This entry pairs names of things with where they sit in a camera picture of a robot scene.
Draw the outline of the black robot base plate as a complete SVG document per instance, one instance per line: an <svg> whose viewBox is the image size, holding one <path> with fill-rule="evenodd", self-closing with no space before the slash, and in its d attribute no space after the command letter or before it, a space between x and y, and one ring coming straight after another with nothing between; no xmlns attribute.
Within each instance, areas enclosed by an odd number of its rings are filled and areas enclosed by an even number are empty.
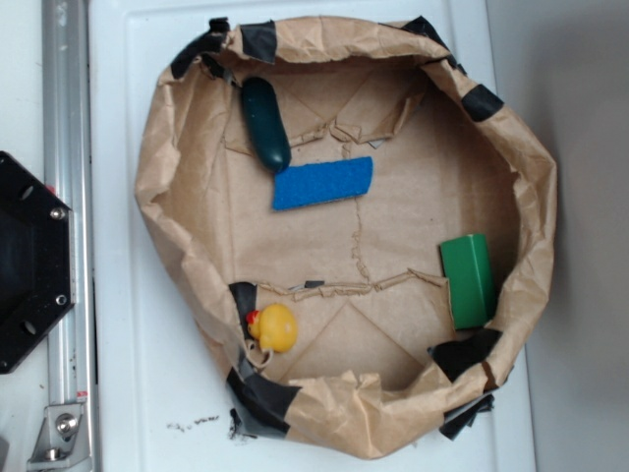
<svg viewBox="0 0 629 472"><path fill-rule="evenodd" d="M1 373L27 358L74 306L72 211L1 153Z"/></svg>

